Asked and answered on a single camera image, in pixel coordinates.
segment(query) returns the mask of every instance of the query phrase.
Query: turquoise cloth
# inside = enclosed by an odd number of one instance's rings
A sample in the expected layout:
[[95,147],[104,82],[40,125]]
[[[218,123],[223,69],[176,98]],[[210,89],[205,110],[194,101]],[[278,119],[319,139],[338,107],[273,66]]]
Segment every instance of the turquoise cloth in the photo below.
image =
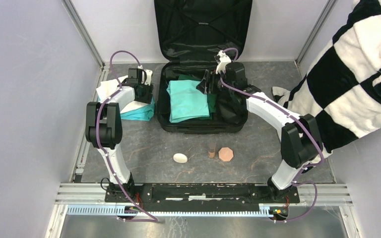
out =
[[170,122],[209,117],[207,96],[196,89],[199,81],[172,80],[167,87],[170,94]]
[[151,100],[151,104],[139,109],[122,113],[121,118],[124,120],[144,120],[149,121],[154,116],[155,102],[154,98]]

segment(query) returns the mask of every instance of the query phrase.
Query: checkered blanket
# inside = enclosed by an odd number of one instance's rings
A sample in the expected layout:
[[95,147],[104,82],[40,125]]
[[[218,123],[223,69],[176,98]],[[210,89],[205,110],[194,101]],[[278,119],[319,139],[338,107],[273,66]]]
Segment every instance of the checkered blanket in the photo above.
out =
[[324,152],[381,128],[381,0],[355,0],[347,24],[299,85],[272,93],[280,105],[316,118]]

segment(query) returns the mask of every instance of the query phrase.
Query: marble floor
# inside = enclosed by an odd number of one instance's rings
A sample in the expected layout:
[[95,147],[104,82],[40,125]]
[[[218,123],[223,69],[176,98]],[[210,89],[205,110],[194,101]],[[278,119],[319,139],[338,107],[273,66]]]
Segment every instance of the marble floor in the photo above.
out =
[[[160,72],[164,63],[143,64],[154,71],[154,98],[158,97]],[[271,87],[292,89],[300,79],[294,62],[244,62],[249,83],[272,98]],[[117,64],[119,75],[127,74],[136,64]],[[107,80],[114,76],[109,73]],[[263,119],[249,114],[243,129],[233,134],[189,135],[165,132],[156,117],[150,121],[123,120],[122,152],[135,182],[260,182],[277,170],[281,162],[280,143],[275,129]],[[218,153],[208,158],[207,145],[230,147],[234,158],[222,163]],[[189,161],[179,164],[173,155],[183,153]],[[108,177],[105,163],[95,148],[90,147],[82,182],[99,182]],[[314,168],[299,179],[333,182],[328,163]]]

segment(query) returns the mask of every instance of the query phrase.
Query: open suitcase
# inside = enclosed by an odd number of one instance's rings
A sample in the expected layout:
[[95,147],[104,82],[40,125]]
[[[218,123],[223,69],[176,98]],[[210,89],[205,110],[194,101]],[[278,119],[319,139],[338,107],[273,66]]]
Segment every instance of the open suitcase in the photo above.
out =
[[[238,132],[248,119],[246,101],[238,105],[228,93],[217,95],[211,120],[189,119],[171,123],[167,87],[180,74],[202,79],[206,69],[214,70],[214,56],[226,48],[243,52],[252,0],[155,0],[158,38],[163,56],[169,60],[161,70],[156,113],[168,132],[212,134]],[[231,59],[234,52],[227,53]]]

